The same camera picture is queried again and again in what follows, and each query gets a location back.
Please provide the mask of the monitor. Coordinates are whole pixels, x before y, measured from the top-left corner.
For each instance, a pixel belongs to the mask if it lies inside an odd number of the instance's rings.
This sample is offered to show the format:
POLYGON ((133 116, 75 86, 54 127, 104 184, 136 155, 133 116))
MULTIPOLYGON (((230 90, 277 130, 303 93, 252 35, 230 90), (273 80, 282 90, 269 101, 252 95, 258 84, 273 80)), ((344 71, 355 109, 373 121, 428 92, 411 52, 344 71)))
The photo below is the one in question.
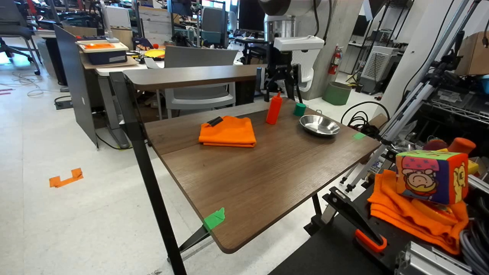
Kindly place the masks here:
POLYGON ((259 0, 238 0, 238 29, 248 32, 264 31, 265 13, 259 0))

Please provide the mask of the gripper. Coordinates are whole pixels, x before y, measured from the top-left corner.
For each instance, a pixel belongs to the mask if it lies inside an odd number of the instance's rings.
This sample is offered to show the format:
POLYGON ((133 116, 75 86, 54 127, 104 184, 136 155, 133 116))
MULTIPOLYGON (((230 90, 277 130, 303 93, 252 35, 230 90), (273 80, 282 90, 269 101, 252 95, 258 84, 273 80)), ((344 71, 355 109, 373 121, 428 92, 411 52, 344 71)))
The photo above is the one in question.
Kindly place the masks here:
POLYGON ((281 52, 279 50, 267 51, 267 72, 264 79, 264 101, 270 101, 270 93, 283 92, 278 81, 285 78, 285 88, 287 98, 303 103, 301 91, 299 89, 298 73, 292 71, 292 52, 281 52))

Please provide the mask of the folded orange cloth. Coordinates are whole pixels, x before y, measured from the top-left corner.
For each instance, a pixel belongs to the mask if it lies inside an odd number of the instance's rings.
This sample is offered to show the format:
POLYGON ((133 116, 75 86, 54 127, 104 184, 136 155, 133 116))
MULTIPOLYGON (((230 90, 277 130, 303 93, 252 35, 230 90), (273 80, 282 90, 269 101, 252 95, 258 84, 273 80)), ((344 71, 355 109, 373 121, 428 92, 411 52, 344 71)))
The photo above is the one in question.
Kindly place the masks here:
POLYGON ((223 122, 215 127, 201 125, 198 141, 204 146, 254 148, 256 137, 248 117, 222 116, 223 122))

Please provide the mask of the orange squeeze bottle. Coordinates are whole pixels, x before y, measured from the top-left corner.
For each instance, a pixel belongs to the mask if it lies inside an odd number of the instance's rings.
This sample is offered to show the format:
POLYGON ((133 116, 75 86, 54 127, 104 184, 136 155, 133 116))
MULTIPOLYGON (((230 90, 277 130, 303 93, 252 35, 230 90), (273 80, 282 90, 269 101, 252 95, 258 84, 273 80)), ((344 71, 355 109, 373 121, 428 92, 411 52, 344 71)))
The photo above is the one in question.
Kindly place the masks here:
POLYGON ((266 118, 266 122, 268 124, 274 125, 277 123, 282 103, 283 99, 281 97, 281 92, 278 92, 278 94, 270 99, 269 110, 266 118))

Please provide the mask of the black power strip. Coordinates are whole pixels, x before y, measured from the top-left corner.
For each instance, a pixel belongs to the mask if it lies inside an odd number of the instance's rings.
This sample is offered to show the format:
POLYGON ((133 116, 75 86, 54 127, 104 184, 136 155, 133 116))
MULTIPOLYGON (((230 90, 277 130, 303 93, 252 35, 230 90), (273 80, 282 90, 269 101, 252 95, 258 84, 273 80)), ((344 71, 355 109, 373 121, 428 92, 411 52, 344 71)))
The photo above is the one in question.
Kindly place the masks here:
POLYGON ((73 108, 72 98, 70 95, 57 97, 53 102, 57 111, 73 108))

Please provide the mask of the grey chair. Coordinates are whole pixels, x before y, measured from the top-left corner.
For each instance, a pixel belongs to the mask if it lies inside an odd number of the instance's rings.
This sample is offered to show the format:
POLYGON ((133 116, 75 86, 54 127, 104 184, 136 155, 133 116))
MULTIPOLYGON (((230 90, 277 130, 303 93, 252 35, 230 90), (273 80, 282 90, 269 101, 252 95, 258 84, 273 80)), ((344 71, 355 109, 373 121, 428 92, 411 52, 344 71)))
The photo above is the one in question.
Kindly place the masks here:
POLYGON ((225 69, 235 67, 237 50, 168 46, 164 80, 157 91, 159 110, 177 117, 181 110, 203 110, 236 105, 236 85, 225 69))

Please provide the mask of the dark box with orange lid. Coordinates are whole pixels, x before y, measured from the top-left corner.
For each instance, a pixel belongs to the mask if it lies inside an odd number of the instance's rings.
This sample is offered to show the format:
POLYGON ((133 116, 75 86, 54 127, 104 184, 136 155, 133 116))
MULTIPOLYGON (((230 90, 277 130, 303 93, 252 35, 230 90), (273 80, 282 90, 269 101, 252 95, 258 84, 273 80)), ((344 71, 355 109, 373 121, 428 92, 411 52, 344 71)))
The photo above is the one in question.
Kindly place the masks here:
POLYGON ((119 64, 127 61, 129 48, 115 40, 81 40, 76 44, 92 65, 119 64))

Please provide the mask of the cardboard box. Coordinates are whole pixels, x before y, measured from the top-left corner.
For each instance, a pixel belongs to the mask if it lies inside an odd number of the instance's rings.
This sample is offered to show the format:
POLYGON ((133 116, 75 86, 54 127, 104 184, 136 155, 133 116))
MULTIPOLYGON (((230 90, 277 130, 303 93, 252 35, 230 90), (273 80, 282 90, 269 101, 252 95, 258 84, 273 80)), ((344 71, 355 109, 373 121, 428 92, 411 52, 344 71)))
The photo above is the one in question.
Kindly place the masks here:
POLYGON ((458 52, 462 56, 455 70, 459 76, 481 76, 489 74, 489 46, 483 44, 484 31, 474 33, 466 37, 458 52))

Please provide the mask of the green bin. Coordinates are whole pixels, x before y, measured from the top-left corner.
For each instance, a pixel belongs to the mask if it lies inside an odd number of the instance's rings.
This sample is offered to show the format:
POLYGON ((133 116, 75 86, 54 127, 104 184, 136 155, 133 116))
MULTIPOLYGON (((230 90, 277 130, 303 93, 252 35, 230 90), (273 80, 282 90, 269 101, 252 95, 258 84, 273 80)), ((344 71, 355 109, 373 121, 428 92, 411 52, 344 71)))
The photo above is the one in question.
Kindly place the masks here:
POLYGON ((346 105, 352 88, 344 83, 332 81, 328 83, 322 99, 332 105, 346 105))

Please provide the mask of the black clamp with orange grip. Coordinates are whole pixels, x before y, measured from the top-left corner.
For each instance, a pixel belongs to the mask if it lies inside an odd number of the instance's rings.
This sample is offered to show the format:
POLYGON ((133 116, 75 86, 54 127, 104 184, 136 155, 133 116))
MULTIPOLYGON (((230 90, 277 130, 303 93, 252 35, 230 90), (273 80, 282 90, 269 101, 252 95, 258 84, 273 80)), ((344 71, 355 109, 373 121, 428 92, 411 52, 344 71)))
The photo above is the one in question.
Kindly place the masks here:
POLYGON ((363 247, 367 252, 371 252, 374 256, 384 256, 388 242, 385 237, 375 231, 367 219, 361 215, 360 210, 356 207, 352 200, 337 187, 332 187, 328 194, 322 197, 327 206, 320 217, 320 220, 329 224, 335 216, 339 214, 350 222, 355 227, 354 236, 356 242, 363 247))

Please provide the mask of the silver pan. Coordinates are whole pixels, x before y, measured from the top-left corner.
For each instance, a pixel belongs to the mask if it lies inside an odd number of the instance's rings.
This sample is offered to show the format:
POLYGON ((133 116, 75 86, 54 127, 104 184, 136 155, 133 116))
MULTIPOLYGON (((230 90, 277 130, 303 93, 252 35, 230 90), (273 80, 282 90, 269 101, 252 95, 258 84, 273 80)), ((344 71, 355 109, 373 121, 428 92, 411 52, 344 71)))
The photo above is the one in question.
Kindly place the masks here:
POLYGON ((314 136, 331 138, 340 132, 339 125, 323 116, 321 110, 316 110, 314 115, 304 115, 299 119, 302 129, 314 136))

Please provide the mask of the white mesh chair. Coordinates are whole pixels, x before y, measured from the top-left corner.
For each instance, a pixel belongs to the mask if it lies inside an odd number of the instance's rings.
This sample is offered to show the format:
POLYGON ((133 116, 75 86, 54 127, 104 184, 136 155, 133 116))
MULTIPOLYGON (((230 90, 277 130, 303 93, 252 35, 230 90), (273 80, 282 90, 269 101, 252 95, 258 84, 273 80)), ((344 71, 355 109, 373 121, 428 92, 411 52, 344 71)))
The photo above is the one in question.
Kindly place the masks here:
POLYGON ((300 64, 301 67, 301 80, 299 81, 301 92, 307 92, 311 88, 314 75, 313 65, 320 51, 320 49, 309 49, 307 52, 300 50, 292 52, 292 64, 300 64))

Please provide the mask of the orange foam cylinder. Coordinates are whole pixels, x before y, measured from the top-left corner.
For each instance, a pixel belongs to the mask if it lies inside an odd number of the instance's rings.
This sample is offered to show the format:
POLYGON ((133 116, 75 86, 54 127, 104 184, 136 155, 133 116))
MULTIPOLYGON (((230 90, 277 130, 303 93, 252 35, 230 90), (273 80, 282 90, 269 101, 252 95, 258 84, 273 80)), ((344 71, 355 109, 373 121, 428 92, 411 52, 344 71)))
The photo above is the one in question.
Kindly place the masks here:
POLYGON ((447 150, 449 152, 465 153, 469 155, 475 148, 476 144, 473 141, 463 137, 457 137, 450 143, 447 150))

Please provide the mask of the brown side table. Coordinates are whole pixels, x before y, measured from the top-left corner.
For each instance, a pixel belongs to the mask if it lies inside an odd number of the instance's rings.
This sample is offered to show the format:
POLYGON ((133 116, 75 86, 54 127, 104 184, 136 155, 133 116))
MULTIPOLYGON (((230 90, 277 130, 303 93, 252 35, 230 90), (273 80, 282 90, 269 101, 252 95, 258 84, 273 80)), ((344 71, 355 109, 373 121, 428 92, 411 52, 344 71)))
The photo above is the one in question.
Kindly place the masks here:
POLYGON ((157 177, 145 141, 148 134, 140 119, 134 96, 136 89, 170 89, 258 80, 265 65, 201 66, 184 68, 152 68, 127 70, 109 74, 109 84, 117 97, 123 121, 120 123, 129 138, 146 188, 152 212, 164 241, 173 275, 187 275, 157 177))

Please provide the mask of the dark partition panel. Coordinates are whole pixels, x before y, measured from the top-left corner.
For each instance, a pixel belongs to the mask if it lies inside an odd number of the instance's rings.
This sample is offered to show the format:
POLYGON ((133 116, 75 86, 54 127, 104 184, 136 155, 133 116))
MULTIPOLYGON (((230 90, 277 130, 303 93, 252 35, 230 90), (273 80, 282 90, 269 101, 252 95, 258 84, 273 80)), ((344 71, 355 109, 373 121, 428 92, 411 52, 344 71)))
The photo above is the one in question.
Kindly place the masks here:
POLYGON ((84 66, 81 61, 80 47, 77 45, 77 39, 72 33, 59 26, 54 26, 54 30, 68 89, 71 94, 76 122, 95 147, 98 148, 98 138, 92 117, 92 107, 87 91, 84 66))

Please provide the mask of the white air unit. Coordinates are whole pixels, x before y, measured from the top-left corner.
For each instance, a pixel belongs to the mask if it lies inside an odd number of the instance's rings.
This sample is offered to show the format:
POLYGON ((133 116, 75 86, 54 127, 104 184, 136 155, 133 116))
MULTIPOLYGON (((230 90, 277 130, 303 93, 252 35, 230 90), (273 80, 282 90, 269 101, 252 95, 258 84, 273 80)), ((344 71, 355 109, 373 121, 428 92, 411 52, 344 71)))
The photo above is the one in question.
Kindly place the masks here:
POLYGON ((374 95, 381 92, 390 70, 399 57, 399 49, 373 46, 359 78, 361 93, 374 95))

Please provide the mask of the orange floor tape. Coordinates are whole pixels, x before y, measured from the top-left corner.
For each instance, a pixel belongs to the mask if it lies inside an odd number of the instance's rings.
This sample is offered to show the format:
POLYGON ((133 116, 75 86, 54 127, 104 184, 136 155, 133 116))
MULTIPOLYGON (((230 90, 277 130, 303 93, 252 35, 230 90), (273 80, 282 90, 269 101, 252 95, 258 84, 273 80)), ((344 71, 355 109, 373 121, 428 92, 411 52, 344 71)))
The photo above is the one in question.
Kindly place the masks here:
POLYGON ((78 180, 83 179, 83 172, 81 168, 76 168, 71 170, 71 177, 66 179, 61 179, 60 176, 54 176, 49 179, 49 187, 50 188, 60 188, 66 186, 70 183, 76 182, 78 180))

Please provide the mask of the red fire extinguisher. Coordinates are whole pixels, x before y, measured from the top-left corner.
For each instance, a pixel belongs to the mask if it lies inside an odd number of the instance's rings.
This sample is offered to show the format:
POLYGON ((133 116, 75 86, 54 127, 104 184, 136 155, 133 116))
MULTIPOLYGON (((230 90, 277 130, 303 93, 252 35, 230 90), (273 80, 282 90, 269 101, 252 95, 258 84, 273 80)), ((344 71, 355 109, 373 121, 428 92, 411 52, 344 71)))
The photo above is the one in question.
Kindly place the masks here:
POLYGON ((329 75, 336 75, 337 70, 339 68, 340 62, 342 60, 343 52, 342 52, 343 47, 339 47, 339 44, 336 44, 335 46, 335 52, 332 56, 331 63, 328 69, 328 74, 329 75))

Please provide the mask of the aluminium profile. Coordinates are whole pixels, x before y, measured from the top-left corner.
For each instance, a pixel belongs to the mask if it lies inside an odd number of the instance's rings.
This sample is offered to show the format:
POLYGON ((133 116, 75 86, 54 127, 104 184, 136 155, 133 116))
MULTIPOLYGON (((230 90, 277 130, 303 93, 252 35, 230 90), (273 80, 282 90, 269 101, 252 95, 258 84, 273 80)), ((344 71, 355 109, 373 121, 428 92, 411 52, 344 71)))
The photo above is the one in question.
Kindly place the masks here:
POLYGON ((396 257, 393 275, 473 275, 472 268, 435 247, 409 242, 396 257))

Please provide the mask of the colourful plush cube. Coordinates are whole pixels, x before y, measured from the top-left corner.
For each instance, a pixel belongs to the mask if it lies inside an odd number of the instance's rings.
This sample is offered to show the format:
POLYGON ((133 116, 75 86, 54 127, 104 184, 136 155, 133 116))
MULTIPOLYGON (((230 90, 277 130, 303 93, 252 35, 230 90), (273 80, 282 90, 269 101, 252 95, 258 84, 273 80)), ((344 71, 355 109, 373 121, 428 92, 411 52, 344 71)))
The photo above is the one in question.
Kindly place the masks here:
POLYGON ((414 150, 396 155, 397 193, 439 205, 463 201, 469 191, 468 155, 414 150))

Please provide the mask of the office chair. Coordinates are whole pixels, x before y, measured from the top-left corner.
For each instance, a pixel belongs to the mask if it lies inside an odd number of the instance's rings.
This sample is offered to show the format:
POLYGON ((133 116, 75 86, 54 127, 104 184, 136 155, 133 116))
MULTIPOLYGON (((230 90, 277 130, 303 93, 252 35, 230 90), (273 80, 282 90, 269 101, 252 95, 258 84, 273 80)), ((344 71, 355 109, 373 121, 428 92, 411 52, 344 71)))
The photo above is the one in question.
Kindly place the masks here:
POLYGON ((34 74, 40 76, 39 64, 42 64, 42 60, 33 36, 34 31, 28 27, 14 0, 0 0, 0 53, 9 59, 15 54, 26 57, 36 68, 34 74), (26 47, 11 47, 4 41, 5 37, 22 38, 26 47))

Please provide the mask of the heap of orange cloths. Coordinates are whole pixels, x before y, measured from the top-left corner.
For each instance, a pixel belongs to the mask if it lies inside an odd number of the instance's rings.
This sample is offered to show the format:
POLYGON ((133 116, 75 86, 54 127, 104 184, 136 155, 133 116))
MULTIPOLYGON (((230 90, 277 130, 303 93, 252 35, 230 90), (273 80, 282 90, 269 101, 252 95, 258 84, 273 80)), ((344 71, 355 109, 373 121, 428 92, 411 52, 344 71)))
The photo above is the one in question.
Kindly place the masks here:
POLYGON ((398 194, 396 182, 394 171, 387 170, 375 175, 374 189, 368 199, 371 203, 370 214, 450 254, 460 254, 460 233, 469 223, 466 204, 461 201, 450 205, 456 223, 453 226, 444 225, 423 214, 411 204, 409 198, 398 194))

